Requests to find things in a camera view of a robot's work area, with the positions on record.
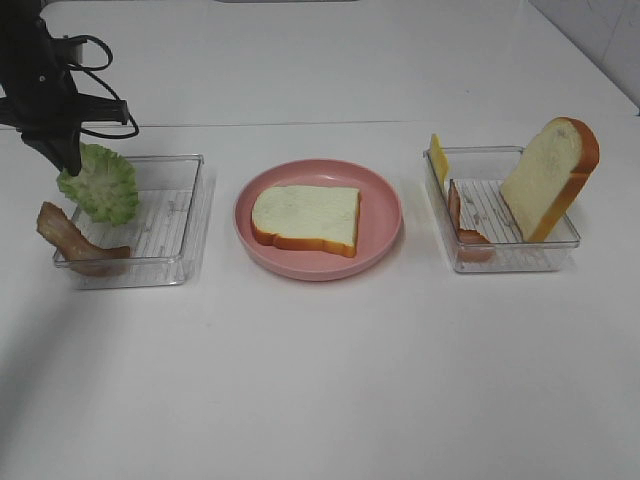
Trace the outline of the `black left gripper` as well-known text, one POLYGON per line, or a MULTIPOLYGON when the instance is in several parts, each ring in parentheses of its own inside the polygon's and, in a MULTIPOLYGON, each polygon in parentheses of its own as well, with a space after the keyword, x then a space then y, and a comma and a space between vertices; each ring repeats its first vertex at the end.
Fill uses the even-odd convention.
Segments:
POLYGON ((1 26, 1 123, 59 172, 82 168, 80 134, 86 122, 128 123, 128 106, 96 73, 110 66, 111 49, 91 35, 50 35, 42 19, 1 26))

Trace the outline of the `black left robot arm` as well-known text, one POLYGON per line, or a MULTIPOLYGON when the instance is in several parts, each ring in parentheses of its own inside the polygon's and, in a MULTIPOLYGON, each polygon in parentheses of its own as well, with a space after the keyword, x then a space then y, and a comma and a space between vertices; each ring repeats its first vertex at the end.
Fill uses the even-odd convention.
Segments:
POLYGON ((80 135, 100 138, 86 122, 130 124, 127 102, 97 71, 113 61, 111 49, 92 35, 54 37, 41 12, 43 1, 1 3, 1 123, 72 176, 81 170, 80 135))

